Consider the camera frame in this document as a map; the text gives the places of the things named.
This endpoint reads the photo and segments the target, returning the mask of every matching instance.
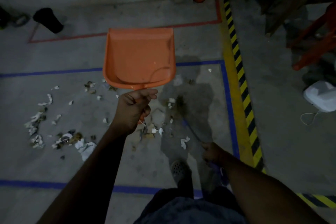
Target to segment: blue floor line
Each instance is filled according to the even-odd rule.
[[[229,79],[228,79],[228,74],[227,74],[226,68],[225,68],[225,61],[224,60],[213,60],[213,61],[199,61],[199,62],[181,62],[181,63],[177,63],[176,66],[197,66],[197,65],[211,65],[211,64],[220,64],[221,73],[222,73],[222,77],[223,77],[223,83],[224,83],[227,113],[228,113],[228,117],[229,117],[229,127],[230,127],[230,134],[231,134],[231,140],[232,140],[232,150],[233,150],[233,155],[236,158],[239,159],[240,155],[239,155],[239,147],[238,147],[237,134],[236,134],[236,125],[235,125],[235,119],[234,119],[234,116],[233,116],[233,107],[232,107],[232,102],[231,102]],[[81,70],[80,72],[92,72],[92,71],[88,71],[88,70],[92,70],[92,69],[77,69],[77,71]],[[76,72],[69,72],[69,71],[75,71],[75,70],[63,70],[63,71],[59,71],[59,72],[76,73]],[[50,71],[50,72],[48,72],[48,74],[55,74],[55,73],[51,73],[51,72],[57,72],[57,71]],[[0,180],[0,187],[63,189],[65,186],[66,186],[66,183],[60,183],[60,182]],[[161,188],[116,185],[113,188],[113,192],[129,193],[129,194],[154,195],[160,189]],[[194,195],[197,198],[201,198],[202,197],[202,191],[194,190]]]
[[[222,62],[222,60],[178,62],[178,63],[176,63],[176,66],[180,67],[180,66],[215,65],[215,64],[220,64],[221,62]],[[48,74],[71,74],[71,73],[100,72],[102,70],[103,70],[102,67],[97,67],[97,68],[87,68],[87,69],[53,70],[53,71],[29,72],[29,73],[7,73],[7,74],[0,74],[0,78],[23,77],[23,76],[34,76],[34,75],[48,75]]]

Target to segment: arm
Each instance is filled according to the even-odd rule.
[[[38,223],[105,223],[125,139],[135,131],[141,114],[149,115],[148,103],[157,92],[137,90],[120,96],[111,126]]]
[[[224,168],[239,206],[250,224],[326,224],[277,179],[242,163],[215,143],[204,143],[205,161]]]

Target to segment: person's right arm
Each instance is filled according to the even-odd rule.
[[[242,163],[215,143],[204,143],[203,158],[224,168],[250,224],[327,222],[277,179]]]

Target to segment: hand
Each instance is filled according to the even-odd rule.
[[[128,135],[133,133],[141,114],[145,118],[151,112],[148,104],[157,98],[157,93],[155,89],[144,89],[121,95],[111,126]]]
[[[202,147],[205,150],[203,159],[206,162],[213,162],[217,165],[221,165],[224,157],[228,155],[225,150],[215,143],[202,143]]]

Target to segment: black trash bin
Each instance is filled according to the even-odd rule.
[[[51,8],[42,8],[38,10],[34,14],[33,20],[41,23],[54,34],[61,32],[64,28],[61,22],[59,22],[58,19],[55,17]]]

